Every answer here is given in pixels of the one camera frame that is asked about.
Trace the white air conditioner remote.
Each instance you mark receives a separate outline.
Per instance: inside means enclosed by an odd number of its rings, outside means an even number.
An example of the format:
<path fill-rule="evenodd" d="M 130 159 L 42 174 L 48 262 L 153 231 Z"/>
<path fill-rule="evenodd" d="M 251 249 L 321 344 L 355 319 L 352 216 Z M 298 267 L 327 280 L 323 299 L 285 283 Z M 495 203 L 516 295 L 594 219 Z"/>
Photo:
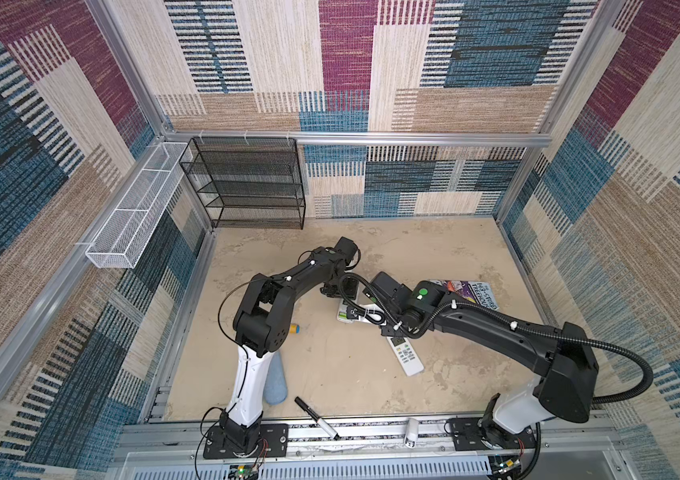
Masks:
<path fill-rule="evenodd" d="M 424 370 L 423 363 L 407 338 L 388 337 L 387 340 L 407 376 L 417 375 Z"/>

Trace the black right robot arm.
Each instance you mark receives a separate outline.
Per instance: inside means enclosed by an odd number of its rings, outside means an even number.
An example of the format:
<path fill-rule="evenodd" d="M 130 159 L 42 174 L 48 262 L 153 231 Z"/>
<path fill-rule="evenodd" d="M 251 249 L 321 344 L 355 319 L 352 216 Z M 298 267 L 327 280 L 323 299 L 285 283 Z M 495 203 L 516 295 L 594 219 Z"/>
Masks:
<path fill-rule="evenodd" d="M 583 424 L 590 418 L 598 363 L 584 331 L 567 324 L 560 330 L 504 315 L 448 290 L 422 281 L 413 289 L 385 272 L 364 295 L 383 309 L 387 336 L 415 340 L 434 331 L 475 342 L 521 364 L 532 379 L 511 393 L 490 400 L 484 428 L 517 434 L 551 418 Z"/>

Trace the black marker pen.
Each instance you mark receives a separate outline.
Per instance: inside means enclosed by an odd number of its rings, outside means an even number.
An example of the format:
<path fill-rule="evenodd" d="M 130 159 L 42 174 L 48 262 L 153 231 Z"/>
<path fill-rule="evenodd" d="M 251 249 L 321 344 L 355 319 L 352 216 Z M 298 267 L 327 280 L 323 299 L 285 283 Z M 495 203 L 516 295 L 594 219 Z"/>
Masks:
<path fill-rule="evenodd" d="M 334 427 L 332 427 L 322 416 L 315 412 L 302 398 L 296 396 L 294 398 L 294 402 L 302 411 L 304 411 L 314 421 L 314 423 L 321 430 L 323 430 L 329 436 L 331 440 L 337 441 L 341 438 L 337 430 Z"/>

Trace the white cylinder on rail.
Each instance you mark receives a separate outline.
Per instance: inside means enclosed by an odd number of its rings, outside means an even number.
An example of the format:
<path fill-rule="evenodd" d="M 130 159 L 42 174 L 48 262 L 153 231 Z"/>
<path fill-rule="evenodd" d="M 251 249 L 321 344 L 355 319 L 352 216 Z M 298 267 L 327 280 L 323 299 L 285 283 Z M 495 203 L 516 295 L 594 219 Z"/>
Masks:
<path fill-rule="evenodd" d="M 404 445 L 407 448 L 413 449 L 416 447 L 419 438 L 420 422 L 413 417 L 407 419 L 404 435 Z"/>

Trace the white remote with red buttons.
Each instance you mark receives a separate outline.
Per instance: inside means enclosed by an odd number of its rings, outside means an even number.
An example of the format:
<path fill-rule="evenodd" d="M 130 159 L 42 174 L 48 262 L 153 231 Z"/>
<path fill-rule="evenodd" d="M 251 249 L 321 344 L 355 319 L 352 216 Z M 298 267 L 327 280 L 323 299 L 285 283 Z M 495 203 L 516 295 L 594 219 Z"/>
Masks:
<path fill-rule="evenodd" d="M 360 315 L 344 299 L 340 300 L 340 304 L 339 304 L 338 311 L 337 311 L 337 320 L 342 322 L 342 323 L 346 323 L 346 324 L 353 324 L 353 323 L 369 324 L 369 321 L 363 315 Z"/>

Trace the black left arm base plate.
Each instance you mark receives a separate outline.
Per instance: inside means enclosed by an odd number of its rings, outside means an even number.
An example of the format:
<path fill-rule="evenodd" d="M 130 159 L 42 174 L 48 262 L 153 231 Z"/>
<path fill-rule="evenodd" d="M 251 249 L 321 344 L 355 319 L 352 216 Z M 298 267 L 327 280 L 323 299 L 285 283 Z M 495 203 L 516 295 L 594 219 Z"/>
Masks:
<path fill-rule="evenodd" d="M 258 424 L 247 430 L 239 427 L 223 429 L 212 426 L 203 444 L 204 460 L 254 459 L 262 453 L 267 458 L 282 458 L 287 454 L 289 425 L 287 423 Z"/>

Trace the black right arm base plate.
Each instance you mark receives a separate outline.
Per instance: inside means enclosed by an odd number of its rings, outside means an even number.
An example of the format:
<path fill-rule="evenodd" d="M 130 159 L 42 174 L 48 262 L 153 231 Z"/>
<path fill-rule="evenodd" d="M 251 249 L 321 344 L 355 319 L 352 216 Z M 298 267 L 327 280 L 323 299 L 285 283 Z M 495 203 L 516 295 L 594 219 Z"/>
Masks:
<path fill-rule="evenodd" d="M 532 451 L 537 446 L 533 427 L 525 427 L 520 433 L 513 434 L 492 421 L 484 424 L 482 418 L 453 417 L 445 422 L 444 429 L 457 451 Z"/>

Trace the colourful magazine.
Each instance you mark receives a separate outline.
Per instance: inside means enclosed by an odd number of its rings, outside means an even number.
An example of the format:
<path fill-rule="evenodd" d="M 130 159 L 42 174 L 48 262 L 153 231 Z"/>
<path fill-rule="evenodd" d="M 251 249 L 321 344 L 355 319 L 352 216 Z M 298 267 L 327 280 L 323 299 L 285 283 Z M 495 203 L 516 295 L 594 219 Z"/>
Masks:
<path fill-rule="evenodd" d="M 445 287 L 463 298 L 478 303 L 486 308 L 498 310 L 494 293 L 490 285 L 486 282 L 465 281 L 465 280 L 433 280 L 433 283 Z"/>

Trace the aluminium front rail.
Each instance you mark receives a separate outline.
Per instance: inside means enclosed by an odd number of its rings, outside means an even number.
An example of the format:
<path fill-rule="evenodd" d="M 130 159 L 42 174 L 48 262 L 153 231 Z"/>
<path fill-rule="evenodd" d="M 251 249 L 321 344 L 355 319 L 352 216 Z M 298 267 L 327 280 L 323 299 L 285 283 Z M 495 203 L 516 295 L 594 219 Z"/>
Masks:
<path fill-rule="evenodd" d="M 415 448 L 404 445 L 407 419 L 420 422 L 419 438 Z M 457 451 L 452 438 L 445 432 L 445 422 L 453 417 L 478 417 L 477 413 L 403 414 L 366 417 L 334 417 L 327 422 L 341 438 L 331 440 L 309 418 L 267 419 L 266 423 L 287 423 L 289 440 L 287 454 L 276 460 L 318 460 L 371 458 L 373 456 L 447 456 L 457 454 L 530 454 L 534 450 L 543 453 L 614 451 L 623 448 L 616 428 L 609 415 L 603 411 L 593 413 L 584 424 L 563 420 L 547 420 L 535 430 L 537 446 L 532 451 L 485 450 Z M 206 438 L 203 432 L 210 423 L 160 422 L 127 426 L 123 429 L 113 454 L 112 466 L 128 462 L 183 462 L 201 458 Z"/>

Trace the blue grey glasses case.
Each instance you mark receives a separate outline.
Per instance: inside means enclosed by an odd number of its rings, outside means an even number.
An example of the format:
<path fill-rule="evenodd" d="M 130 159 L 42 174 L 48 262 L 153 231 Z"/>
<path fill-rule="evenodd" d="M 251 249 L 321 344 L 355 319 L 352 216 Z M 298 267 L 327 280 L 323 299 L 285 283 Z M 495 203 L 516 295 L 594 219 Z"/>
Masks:
<path fill-rule="evenodd" d="M 263 399 L 268 405 L 274 406 L 283 403 L 287 399 L 287 396 L 288 386 L 283 361 L 281 353 L 277 351 L 273 354 L 269 365 L 263 391 Z"/>

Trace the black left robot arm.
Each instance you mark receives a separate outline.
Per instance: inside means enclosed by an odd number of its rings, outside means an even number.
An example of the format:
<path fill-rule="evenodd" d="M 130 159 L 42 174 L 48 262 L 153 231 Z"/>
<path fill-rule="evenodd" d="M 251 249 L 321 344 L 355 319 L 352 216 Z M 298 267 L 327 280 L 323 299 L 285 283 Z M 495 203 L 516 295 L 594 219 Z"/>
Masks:
<path fill-rule="evenodd" d="M 256 274 L 233 319 L 238 364 L 229 405 L 219 426 L 224 438 L 248 453 L 260 441 L 263 393 L 272 357 L 287 340 L 297 300 L 316 286 L 327 296 L 341 292 L 341 277 L 359 256 L 346 237 L 332 247 L 318 247 L 294 267 L 277 274 Z"/>

